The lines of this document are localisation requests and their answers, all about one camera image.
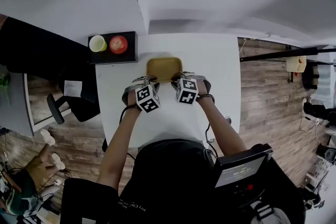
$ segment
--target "black tray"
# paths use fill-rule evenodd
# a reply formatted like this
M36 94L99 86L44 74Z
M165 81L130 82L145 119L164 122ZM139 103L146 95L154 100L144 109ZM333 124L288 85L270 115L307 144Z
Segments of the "black tray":
M93 65L103 65L108 63L123 63L123 62L137 62L138 61L138 36L136 32L121 32L109 33L101 35L106 43L107 48L105 51L93 52L89 48L90 36L88 39L89 63ZM110 40L115 36L123 36L128 43L127 50L122 54L114 54L110 50Z

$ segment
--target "cup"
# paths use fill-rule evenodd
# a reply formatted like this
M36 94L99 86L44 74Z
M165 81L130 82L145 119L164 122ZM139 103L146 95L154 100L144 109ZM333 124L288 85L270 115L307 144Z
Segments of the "cup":
M105 51L107 43L102 36L94 36L90 39L89 47L93 52Z

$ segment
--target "table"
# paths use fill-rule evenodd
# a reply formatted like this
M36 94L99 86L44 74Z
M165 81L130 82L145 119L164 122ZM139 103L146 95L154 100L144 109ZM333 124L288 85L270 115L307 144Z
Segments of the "table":
M0 88L0 126L31 137L34 132L55 119L50 116L34 123L29 103L27 74L8 72L4 66L0 65L0 76L8 73L10 76L8 96L6 90ZM63 116L69 113L71 109L62 111Z
M124 89L133 79L144 76L146 63L155 57L178 57L183 71L205 76L212 88L210 93L223 116L232 118L233 128L240 124L240 63L236 36L223 34L159 34L138 37L137 63L96 65L98 98L102 124L109 144L125 105L121 101ZM129 147L166 138L205 140L208 120L198 105L178 104L175 90L162 83L158 92L161 108L153 113L141 113ZM208 138L214 138L212 130Z

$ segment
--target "red round object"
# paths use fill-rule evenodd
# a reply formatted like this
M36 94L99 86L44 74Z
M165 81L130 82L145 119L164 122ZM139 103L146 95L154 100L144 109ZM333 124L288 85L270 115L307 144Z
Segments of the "red round object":
M109 47L114 54L122 54L127 50L128 43L123 36L115 36L110 40Z

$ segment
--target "screen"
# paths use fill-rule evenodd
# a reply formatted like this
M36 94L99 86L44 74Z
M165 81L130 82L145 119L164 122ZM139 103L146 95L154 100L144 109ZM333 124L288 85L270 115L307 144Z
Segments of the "screen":
M221 176L219 177L217 181L215 188L222 187L227 184L231 184L233 182L237 182L239 180L242 180L249 176L254 175L258 171L264 159L265 159L265 156L259 159L255 159L251 162L244 163L244 164L223 170L221 173Z

